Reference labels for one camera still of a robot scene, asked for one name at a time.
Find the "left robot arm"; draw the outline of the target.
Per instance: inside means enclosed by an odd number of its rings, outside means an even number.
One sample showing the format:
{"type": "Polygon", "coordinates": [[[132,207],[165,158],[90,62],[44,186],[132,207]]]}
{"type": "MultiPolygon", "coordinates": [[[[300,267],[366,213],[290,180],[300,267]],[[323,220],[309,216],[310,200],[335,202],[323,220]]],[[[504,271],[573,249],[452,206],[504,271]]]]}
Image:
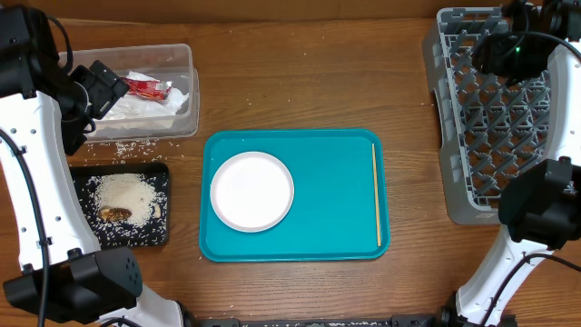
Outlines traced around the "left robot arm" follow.
{"type": "Polygon", "coordinates": [[[67,157],[128,84],[101,62],[61,59],[56,18],[24,5],[1,12],[1,165],[19,235],[7,301],[47,322],[191,326],[192,314],[143,283],[126,247],[103,249],[79,204],[67,157]]]}

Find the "brown food scrap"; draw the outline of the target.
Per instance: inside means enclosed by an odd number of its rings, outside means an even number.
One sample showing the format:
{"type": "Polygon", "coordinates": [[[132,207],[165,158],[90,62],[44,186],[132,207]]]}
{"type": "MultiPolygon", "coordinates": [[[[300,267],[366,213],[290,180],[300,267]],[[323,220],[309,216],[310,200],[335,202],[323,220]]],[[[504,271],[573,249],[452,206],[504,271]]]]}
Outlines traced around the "brown food scrap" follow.
{"type": "Polygon", "coordinates": [[[106,222],[119,222],[130,218],[132,212],[125,208],[104,207],[100,210],[99,216],[106,222]]]}

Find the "wooden chopstick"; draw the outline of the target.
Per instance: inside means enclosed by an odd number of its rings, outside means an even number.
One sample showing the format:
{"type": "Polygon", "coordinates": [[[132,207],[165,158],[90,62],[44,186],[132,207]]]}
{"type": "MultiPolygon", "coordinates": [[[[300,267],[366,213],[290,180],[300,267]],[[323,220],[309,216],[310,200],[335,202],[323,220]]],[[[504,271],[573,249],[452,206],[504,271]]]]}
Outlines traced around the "wooden chopstick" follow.
{"type": "Polygon", "coordinates": [[[382,244],[382,236],[381,236],[381,223],[380,223],[380,211],[379,211],[379,181],[378,181],[376,147],[375,147],[374,143],[371,144],[371,161],[372,161],[373,184],[374,184],[376,237],[377,237],[377,246],[380,247],[382,244]]]}

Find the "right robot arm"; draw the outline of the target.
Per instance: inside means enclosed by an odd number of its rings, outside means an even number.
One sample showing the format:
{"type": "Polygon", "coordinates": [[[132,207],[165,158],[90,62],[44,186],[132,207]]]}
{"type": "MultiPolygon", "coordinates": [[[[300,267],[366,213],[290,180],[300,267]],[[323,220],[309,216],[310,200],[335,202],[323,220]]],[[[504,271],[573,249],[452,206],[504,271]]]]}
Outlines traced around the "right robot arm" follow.
{"type": "Polygon", "coordinates": [[[549,127],[540,163],[500,196],[500,229],[470,280],[436,315],[437,326],[514,326],[503,311],[529,274],[580,237],[580,4],[513,1],[501,9],[504,33],[484,38],[473,65],[516,84],[550,75],[549,127]]]}

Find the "white rice pile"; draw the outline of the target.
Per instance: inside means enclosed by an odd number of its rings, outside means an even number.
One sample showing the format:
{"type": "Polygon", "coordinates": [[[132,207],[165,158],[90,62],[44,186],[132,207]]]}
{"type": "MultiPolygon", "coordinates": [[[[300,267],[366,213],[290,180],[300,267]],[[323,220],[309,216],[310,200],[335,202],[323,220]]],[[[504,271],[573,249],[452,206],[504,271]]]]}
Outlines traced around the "white rice pile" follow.
{"type": "Polygon", "coordinates": [[[88,183],[94,186],[90,193],[96,217],[104,223],[129,223],[143,227],[151,219],[160,218],[162,208],[158,204],[158,192],[148,183],[143,174],[123,173],[92,177],[88,183]],[[99,216],[104,207],[125,208],[132,212],[126,221],[106,222],[99,216]]]}

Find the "red snack wrapper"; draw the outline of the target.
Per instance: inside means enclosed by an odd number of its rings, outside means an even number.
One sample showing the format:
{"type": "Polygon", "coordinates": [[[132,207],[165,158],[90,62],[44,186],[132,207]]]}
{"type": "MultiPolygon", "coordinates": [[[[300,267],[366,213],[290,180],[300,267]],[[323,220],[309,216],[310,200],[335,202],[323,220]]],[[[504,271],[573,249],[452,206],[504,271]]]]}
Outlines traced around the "red snack wrapper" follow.
{"type": "Polygon", "coordinates": [[[148,100],[166,100],[172,90],[171,81],[156,79],[142,81],[126,77],[122,77],[122,80],[129,86],[128,94],[148,100]]]}

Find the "white napkin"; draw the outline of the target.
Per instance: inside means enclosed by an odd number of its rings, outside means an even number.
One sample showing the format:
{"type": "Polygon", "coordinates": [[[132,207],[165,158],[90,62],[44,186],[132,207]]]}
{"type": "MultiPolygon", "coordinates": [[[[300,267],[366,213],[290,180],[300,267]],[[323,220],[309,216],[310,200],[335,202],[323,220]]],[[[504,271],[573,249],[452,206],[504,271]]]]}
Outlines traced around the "white napkin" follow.
{"type": "MultiPolygon", "coordinates": [[[[130,71],[126,78],[135,80],[160,80],[146,74],[130,71]]],[[[182,106],[189,100],[189,95],[183,93],[172,82],[172,90],[166,100],[154,101],[127,94],[117,101],[103,120],[138,119],[177,115],[182,106]]]]}

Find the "large white plate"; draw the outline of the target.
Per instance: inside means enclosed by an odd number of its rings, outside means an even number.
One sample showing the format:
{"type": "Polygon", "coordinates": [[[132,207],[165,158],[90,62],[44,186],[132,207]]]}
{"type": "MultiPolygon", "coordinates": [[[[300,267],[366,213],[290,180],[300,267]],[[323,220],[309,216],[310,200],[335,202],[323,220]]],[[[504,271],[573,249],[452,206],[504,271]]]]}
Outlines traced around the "large white plate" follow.
{"type": "Polygon", "coordinates": [[[294,191],[291,172],[280,159],[264,152],[244,152],[218,168],[210,185],[210,201],[228,227],[259,233],[284,219],[294,191]]]}

